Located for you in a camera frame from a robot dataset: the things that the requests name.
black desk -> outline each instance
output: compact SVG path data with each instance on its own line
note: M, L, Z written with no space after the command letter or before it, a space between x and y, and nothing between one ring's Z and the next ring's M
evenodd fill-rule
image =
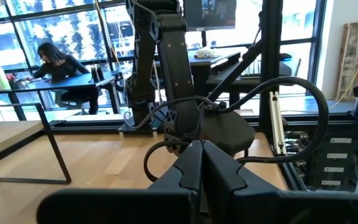
M8 97L12 104L19 104L19 99L17 98L16 93L21 92L27 92L27 91L45 91L45 90L71 90L75 88L98 88L98 87L104 87L109 91L109 96L111 100L111 106L114 114L118 114L120 112L119 110L119 102L117 97L117 91L116 87L114 86L114 79L116 75L120 74L121 72L104 72L104 80L100 82L90 82L92 79L92 75L89 74L83 74L83 75L77 75L70 78L65 78L63 80L60 80L58 82L52 82L52 81L35 81L30 84L28 84L24 88L18 88L18 89L12 89L12 90L3 90L0 91L1 93L7 93ZM15 112L17 117L20 121L25 121L25 114L23 112L23 109L21 107L15 107Z
M209 76L212 74L211 66L227 59L225 66L234 65L240 59L241 53L238 47L225 48L225 49L214 49L216 55L220 55L216 58L194 58L197 50L188 51L189 63L191 68L191 74L193 75L193 84L195 95L197 96L208 96L208 88L206 82ZM159 76L161 77L160 62L156 58L155 65Z
M280 62L280 76L289 77L296 76L298 72L298 63L300 60L298 58L293 58L292 60ZM235 65L227 66L222 71L213 71L215 73L212 75L206 85L208 91L213 91L216 86L218 86L235 68ZM246 78L238 77L230 87L223 92L229 93L229 104L233 104L240 99L240 93L249 93L255 87L260 84L260 76L250 76Z

computer screen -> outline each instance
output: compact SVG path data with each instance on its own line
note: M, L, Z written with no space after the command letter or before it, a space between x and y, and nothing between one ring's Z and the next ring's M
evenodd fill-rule
M234 29L237 0L184 0L188 31Z

wooden floor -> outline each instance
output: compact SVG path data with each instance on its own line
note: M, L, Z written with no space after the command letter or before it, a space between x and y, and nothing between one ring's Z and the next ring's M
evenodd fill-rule
M35 212L40 201L48 194L64 187L81 188L147 188L142 164L148 148L161 138L127 137L118 135L56 136L63 158L68 166L72 184L11 184L0 183L0 224L35 223ZM149 167L156 176L163 174L176 156L161 148L149 160ZM274 164L263 164L273 171L260 170L258 175L277 176ZM47 138L42 137L0 161L0 177L28 177L62 179ZM282 177L272 184L284 189Z

window frame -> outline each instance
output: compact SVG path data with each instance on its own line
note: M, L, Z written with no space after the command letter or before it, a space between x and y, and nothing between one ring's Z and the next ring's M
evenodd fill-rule
M0 24L6 23L7 21L12 23L12 25L14 26L17 41L19 42L19 45L20 45L22 51L24 52L25 60L26 60L26 64L27 64L26 68L5 70L6 73L27 72L27 71L32 73L33 71L36 71L39 68L38 66L32 66L29 62L28 54L31 54L31 52L30 52L30 49L28 48L28 43L26 41L26 38L24 37L23 31L20 30L21 29L20 27L17 27L17 25L20 24L20 22L28 21L31 19L40 19L40 18L45 18L45 17L61 16L61 15L65 15L65 14L72 14L72 13L77 13L77 12L82 12L82 11L95 10L94 4L84 4L84 5L80 5L80 6L66 7L64 9L55 9L55 10L51 10L51 11L34 12L34 13L29 13L29 14L20 14L20 15L13 16L11 13L11 9L12 9L11 2L9 2L9 0L4 1L4 2L5 2L5 7L6 7L8 17L0 18ZM110 7L121 6L123 4L125 4L125 0L112 0L112 1L99 0L99 6L102 11L103 19L105 21L107 20L105 9L110 8ZM319 57L319 49L320 49L320 45L321 45L320 44L321 43L321 33L322 33L322 29L323 29L323 19L324 19L325 7L326 7L326 0L316 0L316 6L315 6L315 10L314 10L312 37L305 38L305 39L283 40L281 42L281 45L311 43L308 80L312 83L316 83L316 77L317 77L316 71L317 71L317 67L318 67L318 57ZM107 62L112 69L113 63L116 62L116 59L114 58L113 55L111 55L111 51L108 50L109 49L109 42L108 42L109 31L108 31L108 28L106 28L104 26L101 26L101 28L102 28L102 34L103 34L103 41L105 43L106 51L107 51L107 58L101 58L101 60L98 60L96 62L94 62L92 60L85 60L85 61L81 61L81 63L84 65L91 65L94 63L98 64L98 63L106 63ZM201 40L202 40L202 47L205 47L206 43L208 42L207 37L206 37L206 31L201 31L200 34L201 34ZM247 43L247 44L239 44L239 45L219 46L217 48L249 47L250 45L251 45L251 43ZM130 61L130 60L132 60L132 58L133 58L133 56L118 57L118 61L119 62ZM46 102L46 103L44 103L44 104L46 104L45 105L46 110L55 110L56 109L56 108L51 108L50 106L48 106L48 105L50 105L50 103L48 103L48 101L50 101L50 99L52 98L51 97L52 94L50 92L47 94L39 94L39 96L40 96L41 101Z

chair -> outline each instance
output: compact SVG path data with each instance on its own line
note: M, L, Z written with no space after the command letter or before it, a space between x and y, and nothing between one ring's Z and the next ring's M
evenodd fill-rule
M55 93L55 104L62 108L67 108L68 110L78 110L81 109L81 112L75 113L75 115L89 115L88 112L85 111L84 103L87 103L89 99L86 98L77 98L73 99L72 101L63 101L62 95L67 92L67 90L52 90Z

